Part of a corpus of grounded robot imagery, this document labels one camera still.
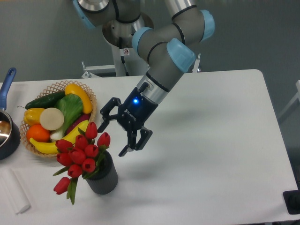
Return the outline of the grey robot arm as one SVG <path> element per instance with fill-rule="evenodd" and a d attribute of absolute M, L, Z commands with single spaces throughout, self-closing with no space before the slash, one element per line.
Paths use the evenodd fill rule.
<path fill-rule="evenodd" d="M 88 27 L 110 25 L 116 45 L 134 49 L 149 66 L 124 102 L 113 97 L 100 111 L 99 132 L 112 120 L 127 132 L 120 156 L 145 146 L 152 135 L 144 126 L 146 120 L 195 62 L 189 46 L 208 39 L 215 31 L 213 16 L 199 10 L 195 1 L 167 0 L 165 4 L 172 24 L 155 30 L 146 26 L 138 0 L 73 1 Z"/>

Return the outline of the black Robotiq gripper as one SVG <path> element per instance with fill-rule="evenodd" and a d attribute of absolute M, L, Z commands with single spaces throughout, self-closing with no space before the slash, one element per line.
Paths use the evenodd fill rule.
<path fill-rule="evenodd" d="M 119 157 L 134 150 L 142 150 L 153 134 L 144 124 L 158 105 L 143 95 L 145 90 L 146 87 L 135 87 L 123 103 L 119 98 L 112 97 L 100 110 L 102 122 L 97 129 L 98 133 L 102 133 L 112 120 L 116 120 L 127 133 L 127 145 Z M 118 108 L 117 114 L 110 115 L 114 107 Z"/>

